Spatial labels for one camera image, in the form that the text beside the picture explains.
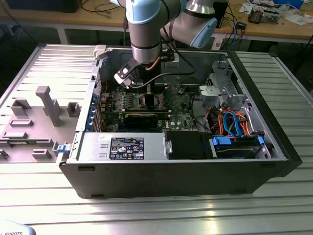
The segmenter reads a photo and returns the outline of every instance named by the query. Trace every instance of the workbench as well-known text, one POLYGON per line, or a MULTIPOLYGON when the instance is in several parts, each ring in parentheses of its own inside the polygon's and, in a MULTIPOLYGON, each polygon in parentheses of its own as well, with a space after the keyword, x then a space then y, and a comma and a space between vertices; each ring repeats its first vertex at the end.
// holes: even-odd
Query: workbench
MULTIPOLYGON (((12 116, 15 99, 42 105, 35 95, 39 85, 49 86, 60 106, 82 104, 96 62, 94 49, 37 47, 0 98, 0 132, 12 116), (62 78, 51 72, 56 66, 62 78)), ((312 97, 277 57, 237 55, 303 161, 287 177, 271 179, 253 194, 97 200, 78 197, 53 162, 2 161, 0 218, 30 225, 37 235, 312 234, 312 97)))
MULTIPOLYGON (((307 43, 313 33, 313 25, 297 25, 285 19, 280 19, 278 24, 260 23, 252 24, 248 22, 248 14, 239 13, 240 7, 245 0, 230 0, 230 7, 233 14, 239 21, 247 24, 243 39, 287 42, 287 43, 307 43)), ((92 1, 88 1, 85 8, 93 10, 92 1)), ((22 25, 36 27, 50 27, 58 31, 60 42, 68 44, 65 29, 84 29, 99 31, 123 31, 122 24, 125 16, 124 8, 117 8, 111 11, 111 19, 98 15, 94 12, 85 11, 79 8, 76 13, 62 13, 35 10, 11 10, 10 14, 22 25)), ((301 8, 303 11, 312 11, 313 7, 306 4, 301 8)), ((0 25, 16 25, 16 23, 0 8, 0 25)), ((232 29, 226 20, 223 21, 222 27, 217 28, 212 37, 215 38, 212 49, 219 50, 222 40, 228 38, 232 29)))

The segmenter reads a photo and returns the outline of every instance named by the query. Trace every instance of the blue cable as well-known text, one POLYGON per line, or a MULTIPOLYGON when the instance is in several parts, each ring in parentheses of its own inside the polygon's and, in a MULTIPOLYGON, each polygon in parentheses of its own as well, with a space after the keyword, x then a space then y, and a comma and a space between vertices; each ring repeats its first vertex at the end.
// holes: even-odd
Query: blue cable
POLYGON ((234 39, 233 39, 233 41, 232 41, 232 43, 231 43, 231 45, 230 45, 230 48, 229 48, 229 50, 231 50, 231 49, 233 48, 233 46, 234 46, 235 41, 236 41, 237 28, 236 28, 235 23, 234 23, 232 20, 229 20, 229 21, 233 24, 233 26, 234 26, 234 31, 235 31, 234 39))
POLYGON ((236 128, 236 132, 237 132, 238 136, 243 136, 243 133, 242 133, 242 131, 240 130, 240 127, 239 127, 238 118, 237 118, 237 116, 236 116, 234 113, 231 113, 231 112, 227 112, 227 113, 224 115, 223 125, 224 125, 225 131, 227 131, 228 134, 230 134, 230 135, 232 136, 232 138, 235 138, 235 135, 234 135, 234 134, 228 129, 228 127, 227 127, 226 120, 227 120, 227 116, 229 116, 229 115, 233 115, 233 117, 234 117, 235 128, 236 128))

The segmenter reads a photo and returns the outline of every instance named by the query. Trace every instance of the motherboard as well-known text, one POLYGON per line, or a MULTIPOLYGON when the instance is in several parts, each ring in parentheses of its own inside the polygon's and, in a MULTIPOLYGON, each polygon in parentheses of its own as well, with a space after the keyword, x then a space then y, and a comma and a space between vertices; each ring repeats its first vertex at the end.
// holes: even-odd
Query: motherboard
POLYGON ((106 132, 197 131, 191 116, 191 97, 183 85, 165 86, 154 94, 154 106, 146 104, 146 95, 122 87, 101 94, 103 130, 106 132))

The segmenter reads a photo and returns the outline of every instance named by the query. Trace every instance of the warning label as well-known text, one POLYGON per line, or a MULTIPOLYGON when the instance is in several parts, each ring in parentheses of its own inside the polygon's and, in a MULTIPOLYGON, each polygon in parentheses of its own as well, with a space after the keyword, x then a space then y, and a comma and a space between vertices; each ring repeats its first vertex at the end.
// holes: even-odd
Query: warning label
POLYGON ((112 138, 111 160, 143 160, 143 138, 112 138))

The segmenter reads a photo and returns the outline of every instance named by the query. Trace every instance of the computer tower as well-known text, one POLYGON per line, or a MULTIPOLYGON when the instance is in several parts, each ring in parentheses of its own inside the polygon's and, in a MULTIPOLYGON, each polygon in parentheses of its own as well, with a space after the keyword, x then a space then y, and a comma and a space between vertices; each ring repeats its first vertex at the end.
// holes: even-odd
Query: computer tower
POLYGON ((227 0, 215 0, 213 3, 213 7, 215 9, 215 18, 217 19, 216 28, 221 28, 222 26, 227 5, 228 5, 227 0))
POLYGON ((75 13, 82 0, 6 0, 11 9, 75 13))

